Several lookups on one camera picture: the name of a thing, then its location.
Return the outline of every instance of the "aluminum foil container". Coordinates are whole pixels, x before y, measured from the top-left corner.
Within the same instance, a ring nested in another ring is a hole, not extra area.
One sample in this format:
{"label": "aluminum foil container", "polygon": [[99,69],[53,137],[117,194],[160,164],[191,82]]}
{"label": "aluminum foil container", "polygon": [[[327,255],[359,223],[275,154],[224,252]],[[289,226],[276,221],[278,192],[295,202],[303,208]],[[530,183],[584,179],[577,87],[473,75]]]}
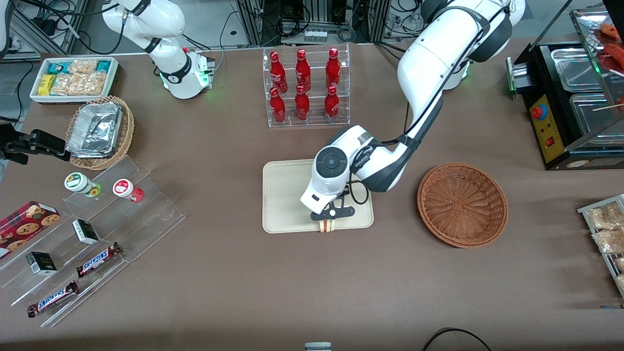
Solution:
{"label": "aluminum foil container", "polygon": [[123,109],[114,102],[83,106],[66,149],[78,158],[106,158],[115,153]]}

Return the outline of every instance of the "cookie box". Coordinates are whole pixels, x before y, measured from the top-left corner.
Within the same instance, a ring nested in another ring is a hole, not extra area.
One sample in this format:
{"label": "cookie box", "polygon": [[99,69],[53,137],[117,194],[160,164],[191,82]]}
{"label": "cookie box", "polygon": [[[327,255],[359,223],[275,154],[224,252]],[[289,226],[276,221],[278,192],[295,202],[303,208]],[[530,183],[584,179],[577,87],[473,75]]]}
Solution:
{"label": "cookie box", "polygon": [[0,259],[60,218],[55,208],[30,201],[0,220]]}
{"label": "cookie box", "polygon": [[[100,62],[110,61],[110,66],[108,67],[108,72],[106,74],[106,80],[104,81],[104,88],[102,89],[102,93],[100,95],[82,95],[82,96],[39,95],[39,86],[41,85],[41,80],[48,73],[50,66],[53,64],[59,64],[62,62],[71,61],[73,59],[97,60]],[[115,75],[117,73],[118,66],[119,66],[119,63],[113,57],[104,57],[104,56],[54,57],[54,58],[45,59],[41,62],[41,68],[39,68],[39,73],[37,73],[37,78],[35,79],[35,83],[32,85],[30,97],[33,101],[38,102],[40,104],[73,104],[73,103],[87,102],[87,101],[107,97],[113,86],[113,82],[115,81]]]}

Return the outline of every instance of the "snickers bar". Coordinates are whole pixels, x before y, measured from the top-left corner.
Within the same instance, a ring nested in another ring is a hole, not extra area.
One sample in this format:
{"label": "snickers bar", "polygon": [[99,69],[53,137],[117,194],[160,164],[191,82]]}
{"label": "snickers bar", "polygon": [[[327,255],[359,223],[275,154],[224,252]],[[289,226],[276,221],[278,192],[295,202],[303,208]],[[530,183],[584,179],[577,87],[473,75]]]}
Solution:
{"label": "snickers bar", "polygon": [[76,271],[78,271],[78,278],[82,278],[85,275],[87,275],[88,273],[90,273],[93,270],[95,270],[96,268],[100,267],[100,265],[102,265],[104,262],[108,261],[114,255],[117,255],[119,252],[121,252],[121,248],[119,247],[119,245],[115,241],[114,244],[112,244],[111,246],[108,246],[108,248],[106,248],[106,250],[102,251],[99,255],[95,256],[92,259],[90,259],[84,265],[76,268]]}
{"label": "snickers bar", "polygon": [[44,300],[39,301],[38,304],[28,306],[28,317],[33,318],[43,312],[46,308],[54,304],[58,304],[62,299],[68,296],[77,295],[79,292],[78,285],[76,285],[76,282],[72,281],[68,286],[46,297]]}

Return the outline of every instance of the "acrylic display stand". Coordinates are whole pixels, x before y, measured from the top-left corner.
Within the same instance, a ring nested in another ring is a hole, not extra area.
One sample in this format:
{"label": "acrylic display stand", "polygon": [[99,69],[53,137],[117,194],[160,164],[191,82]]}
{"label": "acrylic display stand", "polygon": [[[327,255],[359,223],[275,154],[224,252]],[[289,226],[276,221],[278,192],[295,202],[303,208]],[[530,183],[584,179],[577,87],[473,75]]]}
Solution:
{"label": "acrylic display stand", "polygon": [[[55,208],[61,219],[0,261],[0,302],[23,310],[24,321],[32,320],[41,327],[52,327],[183,221],[185,216],[158,190],[148,175],[147,169],[125,156],[93,179],[102,186],[97,197],[74,193],[57,204]],[[121,178],[129,179],[143,189],[145,195],[140,202],[130,202],[112,193],[113,183]],[[96,245],[78,240],[72,226],[78,218],[93,225],[100,238]],[[123,251],[91,274],[78,278],[76,267],[114,242],[118,242]],[[34,275],[26,262],[26,255],[31,251],[50,254],[58,271],[47,277]],[[29,305],[64,288],[72,280],[78,284],[79,295],[62,300],[33,319],[27,317]]]}
{"label": "acrylic display stand", "polygon": [[[338,61],[340,61],[340,84],[336,94],[340,99],[338,105],[338,119],[336,122],[328,122],[325,120],[325,97],[327,96],[327,87],[325,85],[325,66],[329,59],[329,49],[335,47],[338,49]],[[297,78],[295,67],[297,65],[296,51],[277,50],[280,54],[280,61],[286,69],[286,82],[288,83],[288,92],[282,94],[286,104],[286,123],[276,124],[271,113],[269,100],[271,96],[269,89],[273,86],[271,80],[271,60],[269,54],[273,49],[265,49],[263,51],[262,67],[265,83],[265,99],[266,99],[266,115],[268,116],[269,127],[292,127],[292,126],[322,126],[332,124],[349,124],[351,122],[350,101],[351,94],[349,86],[349,46],[347,45],[313,45],[306,46],[306,58],[310,63],[310,71],[312,77],[312,89],[308,92],[310,98],[310,117],[306,122],[300,121],[296,116],[295,96],[297,95]]]}
{"label": "acrylic display stand", "polygon": [[[607,200],[596,202],[595,204],[585,206],[577,210],[578,213],[583,215],[583,218],[585,219],[585,222],[587,223],[587,226],[589,227],[589,230],[592,232],[592,234],[596,234],[599,229],[596,229],[592,221],[589,219],[589,210],[602,207],[613,202],[616,203],[617,206],[620,208],[620,211],[624,213],[624,194],[611,197]],[[618,275],[624,274],[624,272],[621,272],[620,269],[618,269],[617,265],[615,265],[615,260],[619,259],[620,257],[624,257],[624,254],[605,254],[600,249],[600,246],[598,246],[598,251],[600,251],[602,257],[605,259],[607,267],[609,268],[609,272],[611,273],[611,276],[614,280],[615,277],[617,277]],[[624,290],[618,284],[615,285],[617,285],[618,290],[620,291],[620,295],[624,299]]]}

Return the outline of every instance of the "yellow control panel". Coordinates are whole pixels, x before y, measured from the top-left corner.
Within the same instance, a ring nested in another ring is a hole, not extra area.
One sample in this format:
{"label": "yellow control panel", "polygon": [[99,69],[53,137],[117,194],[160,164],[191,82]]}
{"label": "yellow control panel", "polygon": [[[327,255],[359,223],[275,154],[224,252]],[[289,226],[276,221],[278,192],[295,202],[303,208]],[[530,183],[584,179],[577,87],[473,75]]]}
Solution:
{"label": "yellow control panel", "polygon": [[550,112],[550,105],[546,95],[542,96],[531,106],[529,112],[531,113],[531,120],[533,120],[533,126],[537,134],[537,140],[540,142],[544,160],[550,162],[563,154],[565,149],[563,148],[563,142],[557,130],[555,119]]}

